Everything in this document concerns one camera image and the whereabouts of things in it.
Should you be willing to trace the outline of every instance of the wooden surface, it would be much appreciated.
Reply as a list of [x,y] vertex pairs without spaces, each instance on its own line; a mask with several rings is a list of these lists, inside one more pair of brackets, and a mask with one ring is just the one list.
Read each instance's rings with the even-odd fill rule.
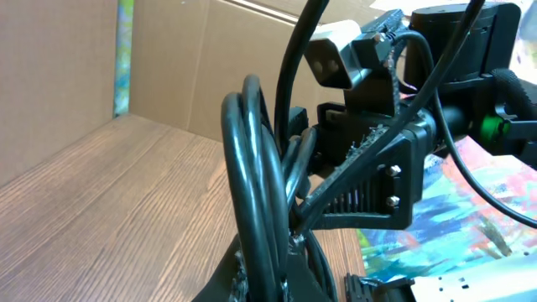
[[116,20],[117,1],[0,0],[0,186],[112,119]]
[[[188,301],[236,233],[222,145],[120,117],[0,189],[0,301]],[[354,230],[316,233],[342,293]]]

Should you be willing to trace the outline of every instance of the black power cord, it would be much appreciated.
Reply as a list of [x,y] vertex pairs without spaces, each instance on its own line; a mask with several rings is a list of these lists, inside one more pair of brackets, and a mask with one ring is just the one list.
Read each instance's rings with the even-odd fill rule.
[[221,123],[250,297],[275,301],[285,277],[289,224],[284,176],[274,139],[262,125],[261,96],[258,78],[248,76],[242,95],[224,99]]
[[313,248],[319,251],[319,256],[321,258],[322,272],[324,274],[324,280],[326,281],[326,290],[327,290],[328,297],[332,300],[332,302],[337,302],[336,281],[334,280],[334,275],[332,274],[332,270],[330,269],[330,265],[328,264],[326,255],[322,251],[322,247],[317,241],[317,238],[315,237],[315,234],[313,233],[312,230],[310,230],[309,237],[310,237]]
[[285,183],[285,193],[287,194],[287,206],[291,211],[293,205],[296,204],[295,196],[299,185],[304,177],[307,177],[306,170],[310,163],[311,155],[315,149],[317,141],[317,132],[314,128],[307,128],[302,133],[302,144],[296,154],[295,162],[289,172],[287,182]]
[[388,145],[409,123],[415,114],[426,105],[436,91],[436,87],[442,82],[449,71],[456,55],[461,50],[472,25],[475,23],[485,0],[472,0],[467,6],[461,22],[456,26],[438,64],[430,73],[425,84],[420,89],[408,109],[396,117],[394,124],[380,136],[371,146],[362,152],[351,153],[346,161],[336,169],[325,181],[306,198],[301,205],[302,222],[296,227],[299,233],[305,232],[319,219],[323,210],[331,200],[352,185],[355,175],[362,172],[363,168],[374,159],[386,145]]
[[282,169],[284,170],[284,178],[287,180],[291,174],[291,169],[293,169],[293,163],[296,160],[296,157],[299,154],[300,144],[302,143],[302,137],[293,136],[289,140],[289,146],[285,152],[284,157],[282,158]]
[[327,293],[328,289],[326,287],[326,277],[325,272],[323,271],[323,265],[321,263],[322,249],[314,246],[315,235],[313,232],[307,232],[305,234],[305,250],[308,252],[308,262],[310,268],[317,279],[317,282],[321,286],[323,292]]
[[274,110],[274,132],[276,145],[282,157],[287,151],[287,144],[289,143],[287,130],[289,126],[289,108],[291,106],[291,94],[296,71],[299,69],[305,48],[310,42],[315,27],[321,20],[321,15],[325,11],[327,4],[328,0],[308,0],[305,4],[287,44],[282,66],[279,70],[278,85],[276,87],[276,108]]
[[[421,57],[424,61],[424,67],[425,67],[425,73],[429,74],[431,70],[433,70],[433,66],[435,62],[433,61],[433,55],[430,52],[429,43],[427,43],[427,39],[421,35],[420,33],[416,31],[406,31],[403,33],[396,34],[396,37],[394,38],[394,43],[399,42],[402,39],[411,39],[415,41],[418,46],[420,47],[420,53]],[[462,177],[467,181],[467,183],[474,189],[481,198],[483,198],[489,205],[493,206],[496,210],[502,212],[505,216],[508,216],[515,221],[518,221],[528,227],[537,228],[537,221],[534,219],[531,219],[527,216],[524,216],[517,211],[514,211],[513,209],[506,206],[504,203],[496,199],[494,196],[492,196],[488,191],[483,188],[479,182],[473,177],[472,172],[466,167],[464,164],[464,161],[461,158],[461,155],[459,154],[458,150],[456,149],[456,145],[453,142],[453,137],[450,134],[449,127],[447,126],[446,119],[444,117],[444,112],[442,111],[442,105],[441,100],[438,97],[438,91],[435,91],[434,94],[434,110],[435,115],[439,119],[441,131],[444,135],[444,140],[447,146],[448,151],[451,154],[451,157],[453,158],[453,162],[455,163],[456,167],[459,169],[459,171],[462,174]]]

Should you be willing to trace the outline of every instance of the robotic arm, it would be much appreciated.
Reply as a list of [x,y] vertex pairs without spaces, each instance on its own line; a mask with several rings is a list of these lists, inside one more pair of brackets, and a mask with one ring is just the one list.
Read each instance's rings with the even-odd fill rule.
[[[195,301],[337,301],[312,230],[405,229],[421,199],[425,156],[445,150],[486,201],[537,227],[473,179],[452,137],[470,135],[491,154],[537,164],[537,110],[507,70],[519,8],[474,0],[415,11],[408,28],[396,10],[361,29],[342,22],[315,31],[327,3],[309,0],[292,33],[274,132],[256,76],[222,104],[238,234]],[[405,46],[403,83],[395,62]],[[345,96],[344,105],[319,105],[313,127],[305,109],[289,109],[302,55],[320,85]],[[310,195],[309,174],[326,177]],[[413,301],[413,282],[349,276],[347,289],[367,289],[374,301]]]

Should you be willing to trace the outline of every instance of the cardboard wall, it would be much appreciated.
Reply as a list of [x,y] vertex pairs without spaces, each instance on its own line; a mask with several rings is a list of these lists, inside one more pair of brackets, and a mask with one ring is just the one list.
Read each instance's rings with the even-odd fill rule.
[[0,0],[0,185],[112,119],[117,1]]
[[[373,0],[335,0],[321,22],[365,24],[382,12]],[[268,109],[285,47],[305,0],[137,0],[134,4],[130,111],[157,122],[221,140],[224,96],[240,91],[247,74],[261,79]],[[341,102],[342,92],[321,88],[305,60],[292,106]]]

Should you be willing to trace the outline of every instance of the bolt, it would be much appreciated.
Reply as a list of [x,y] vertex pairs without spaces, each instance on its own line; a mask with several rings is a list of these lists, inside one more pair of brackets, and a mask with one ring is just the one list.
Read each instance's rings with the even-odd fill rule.
[[380,34],[375,34],[373,39],[375,40],[375,43],[380,43],[380,42],[384,42],[385,40],[385,35],[384,33],[380,33]]
[[319,62],[319,61],[315,61],[313,62],[313,70],[316,72],[316,73],[322,73],[322,64]]
[[398,206],[399,205],[400,198],[397,196],[390,196],[386,199],[386,203],[388,203],[388,206]]
[[397,164],[389,167],[389,169],[386,170],[386,174],[392,177],[397,176],[399,173],[401,173],[401,168]]

